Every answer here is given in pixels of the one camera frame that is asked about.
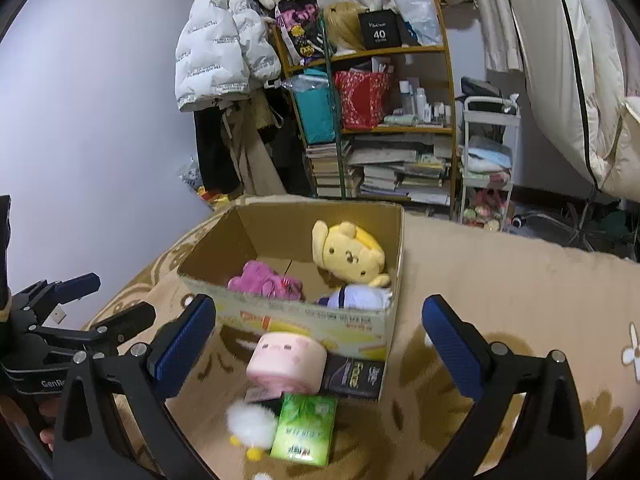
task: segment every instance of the white rolling cart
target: white rolling cart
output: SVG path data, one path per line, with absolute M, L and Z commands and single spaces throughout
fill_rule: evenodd
M 463 110 L 463 120 L 465 121 L 465 145 L 462 153 L 464 166 L 462 171 L 462 201 L 460 203 L 460 212 L 458 214 L 458 223 L 462 224 L 463 221 L 463 211 L 465 210 L 465 202 L 466 202 L 466 188 L 467 187 L 478 187 L 482 189 L 497 189 L 501 191 L 507 192 L 507 201 L 505 210 L 507 211 L 509 208 L 509 202 L 511 201 L 511 191 L 513 190 L 513 175 L 515 174 L 516 167 L 516 158 L 518 155 L 518 144 L 520 142 L 520 107 L 516 102 L 517 97 L 514 96 L 513 99 L 503 99 L 499 97 L 485 97 L 485 96 L 471 96 L 465 99 L 464 110 Z M 508 114 L 508 113 L 494 113 L 494 112 L 478 112 L 475 110 L 470 110 L 469 105 L 471 103 L 492 103 L 492 104 L 500 104 L 503 106 L 503 109 L 515 108 L 516 113 Z M 496 182 L 492 182 L 489 176 L 482 178 L 475 178 L 470 176 L 468 171 L 468 147 L 469 147 L 469 124 L 471 123 L 479 123 L 479 124 L 492 124 L 496 126 L 512 126 L 515 128 L 515 138 L 514 144 L 511 149 L 511 171 L 510 177 L 507 182 L 503 184 L 498 184 Z M 500 220 L 500 230 L 504 230 L 505 228 L 505 220 L 506 213 Z

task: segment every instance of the metal bolt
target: metal bolt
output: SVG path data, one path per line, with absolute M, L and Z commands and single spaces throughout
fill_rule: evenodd
M 564 363 L 564 361 L 566 361 L 565 355 L 559 350 L 554 350 L 553 352 L 551 352 L 551 358 L 556 363 Z
M 509 348 L 504 343 L 500 343 L 499 341 L 495 343 L 491 343 L 491 352 L 496 355 L 507 355 Z
M 131 355 L 140 357 L 146 353 L 146 345 L 144 343 L 136 343 L 131 347 Z
M 85 359 L 86 359 L 86 352 L 84 350 L 81 350 L 74 354 L 74 362 L 77 365 L 79 365 L 80 363 L 83 363 Z

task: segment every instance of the red gift bag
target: red gift bag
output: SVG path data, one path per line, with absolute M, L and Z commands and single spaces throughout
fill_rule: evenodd
M 349 70 L 336 72 L 334 79 L 340 93 L 343 126 L 351 130 L 378 126 L 385 114 L 382 99 L 389 88 L 390 74 Z

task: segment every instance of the white down coat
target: white down coat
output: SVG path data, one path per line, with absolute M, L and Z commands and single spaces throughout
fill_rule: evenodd
M 267 27 L 247 0 L 194 0 L 175 49 L 175 98 L 183 112 L 238 100 L 280 75 Z

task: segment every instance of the green tissue packet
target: green tissue packet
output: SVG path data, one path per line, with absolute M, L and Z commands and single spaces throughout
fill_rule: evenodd
M 335 397 L 285 394 L 271 456 L 326 466 L 336 403 Z

